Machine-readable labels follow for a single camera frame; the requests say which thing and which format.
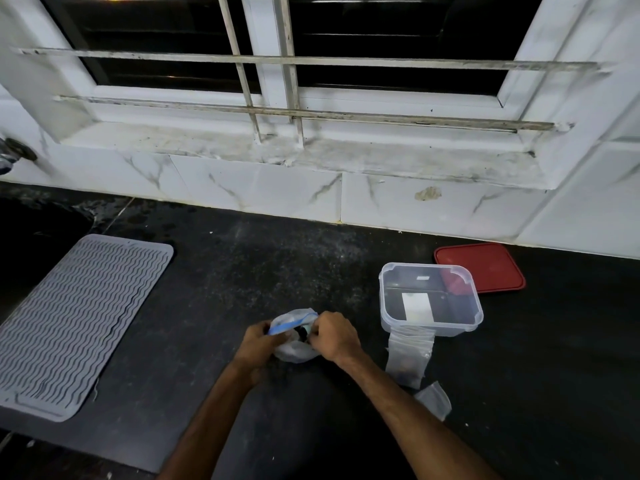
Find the person's right hand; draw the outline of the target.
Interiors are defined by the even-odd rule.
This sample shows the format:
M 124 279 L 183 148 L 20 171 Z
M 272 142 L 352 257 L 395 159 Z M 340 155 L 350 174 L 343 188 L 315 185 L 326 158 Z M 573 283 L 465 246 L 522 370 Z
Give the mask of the person's right hand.
M 363 354 L 361 343 L 355 327 L 339 312 L 325 311 L 328 326 L 328 346 L 319 351 L 322 357 L 335 363 L 340 368 L 350 360 Z

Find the blue-sealed clear zip bag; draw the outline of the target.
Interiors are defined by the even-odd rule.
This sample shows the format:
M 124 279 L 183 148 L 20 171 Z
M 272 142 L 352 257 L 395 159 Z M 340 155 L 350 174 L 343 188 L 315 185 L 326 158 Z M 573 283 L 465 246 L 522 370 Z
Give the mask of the blue-sealed clear zip bag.
M 310 325 L 318 316 L 312 308 L 299 308 L 272 320 L 273 325 L 283 325 L 289 336 L 288 341 L 277 347 L 273 355 L 282 362 L 295 364 L 306 363 L 320 356 L 320 352 L 307 343 Z

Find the small empty clear bag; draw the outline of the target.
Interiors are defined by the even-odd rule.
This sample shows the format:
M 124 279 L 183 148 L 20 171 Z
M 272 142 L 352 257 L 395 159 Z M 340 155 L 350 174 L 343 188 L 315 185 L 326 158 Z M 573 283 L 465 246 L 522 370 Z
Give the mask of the small empty clear bag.
M 439 381 L 434 381 L 413 396 L 441 422 L 444 422 L 452 411 L 451 401 Z

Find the clear zip bag with contents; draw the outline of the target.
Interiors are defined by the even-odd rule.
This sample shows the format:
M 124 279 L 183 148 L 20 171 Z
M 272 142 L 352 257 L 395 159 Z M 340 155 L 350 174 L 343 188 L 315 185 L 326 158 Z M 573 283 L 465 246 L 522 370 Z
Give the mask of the clear zip bag with contents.
M 420 326 L 398 326 L 388 339 L 385 371 L 402 386 L 419 390 L 435 343 L 435 331 Z

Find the metal wall tap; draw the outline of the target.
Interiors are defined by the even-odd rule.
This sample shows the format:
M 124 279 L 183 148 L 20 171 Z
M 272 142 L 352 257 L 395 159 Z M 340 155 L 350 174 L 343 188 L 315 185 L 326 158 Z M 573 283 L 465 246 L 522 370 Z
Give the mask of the metal wall tap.
M 0 137 L 0 176 L 9 173 L 21 159 L 36 162 L 38 156 L 30 147 L 14 138 Z

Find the clear plastic container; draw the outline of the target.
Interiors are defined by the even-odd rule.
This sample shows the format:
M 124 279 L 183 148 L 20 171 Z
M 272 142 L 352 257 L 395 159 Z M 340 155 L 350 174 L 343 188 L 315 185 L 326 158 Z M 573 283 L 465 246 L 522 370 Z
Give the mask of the clear plastic container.
M 380 322 L 388 333 L 415 326 L 455 337 L 484 321 L 474 279 L 462 266 L 391 262 L 382 267 L 379 282 Z

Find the black sink basin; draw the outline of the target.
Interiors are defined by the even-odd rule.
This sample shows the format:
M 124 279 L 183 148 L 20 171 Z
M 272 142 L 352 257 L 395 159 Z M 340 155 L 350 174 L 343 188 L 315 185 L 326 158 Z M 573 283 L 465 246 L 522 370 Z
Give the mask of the black sink basin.
M 0 198 L 0 324 L 93 224 L 73 207 Z

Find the grey ribbed drying mat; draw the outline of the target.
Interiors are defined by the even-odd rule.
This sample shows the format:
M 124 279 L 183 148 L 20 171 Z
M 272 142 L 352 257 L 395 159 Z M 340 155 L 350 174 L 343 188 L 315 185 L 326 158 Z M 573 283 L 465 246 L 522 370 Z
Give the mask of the grey ribbed drying mat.
M 0 408 L 73 417 L 173 255 L 165 243 L 78 240 L 0 325 Z

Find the metal window grille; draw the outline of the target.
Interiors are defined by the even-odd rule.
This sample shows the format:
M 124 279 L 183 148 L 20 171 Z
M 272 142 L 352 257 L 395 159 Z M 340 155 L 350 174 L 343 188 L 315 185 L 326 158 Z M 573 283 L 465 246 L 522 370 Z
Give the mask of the metal window grille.
M 524 148 L 601 69 L 572 54 L 593 0 L 0 0 L 57 140 L 230 134 Z

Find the person's left forearm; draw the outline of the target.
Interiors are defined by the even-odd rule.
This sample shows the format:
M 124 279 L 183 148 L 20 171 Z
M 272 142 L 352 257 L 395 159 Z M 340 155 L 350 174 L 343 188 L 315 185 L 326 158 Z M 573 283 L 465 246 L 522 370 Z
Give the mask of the person's left forearm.
M 156 480 L 211 480 L 243 402 L 254 387 L 254 370 L 233 360 L 181 435 Z

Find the person's left hand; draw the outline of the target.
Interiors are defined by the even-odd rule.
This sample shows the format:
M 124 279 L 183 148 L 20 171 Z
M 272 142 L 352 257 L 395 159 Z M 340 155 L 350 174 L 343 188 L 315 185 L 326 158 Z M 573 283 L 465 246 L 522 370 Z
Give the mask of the person's left hand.
M 262 369 L 276 348 L 289 339 L 287 332 L 269 335 L 270 325 L 270 321 L 261 321 L 249 326 L 231 362 L 252 386 L 259 381 Z

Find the red plastic lid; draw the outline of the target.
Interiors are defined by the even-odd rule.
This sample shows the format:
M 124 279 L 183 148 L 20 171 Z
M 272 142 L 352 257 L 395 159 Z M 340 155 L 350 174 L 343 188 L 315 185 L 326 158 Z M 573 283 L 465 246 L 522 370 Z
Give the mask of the red plastic lid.
M 523 290 L 526 280 L 508 249 L 498 243 L 481 242 L 443 246 L 434 252 L 435 263 L 464 267 L 478 294 Z

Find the person's right forearm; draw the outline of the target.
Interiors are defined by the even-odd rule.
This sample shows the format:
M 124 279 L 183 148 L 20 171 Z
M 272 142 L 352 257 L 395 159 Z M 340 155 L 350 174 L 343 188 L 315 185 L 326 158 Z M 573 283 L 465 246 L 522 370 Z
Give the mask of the person's right forearm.
M 335 360 L 372 402 L 418 480 L 500 480 L 500 476 L 361 349 Z

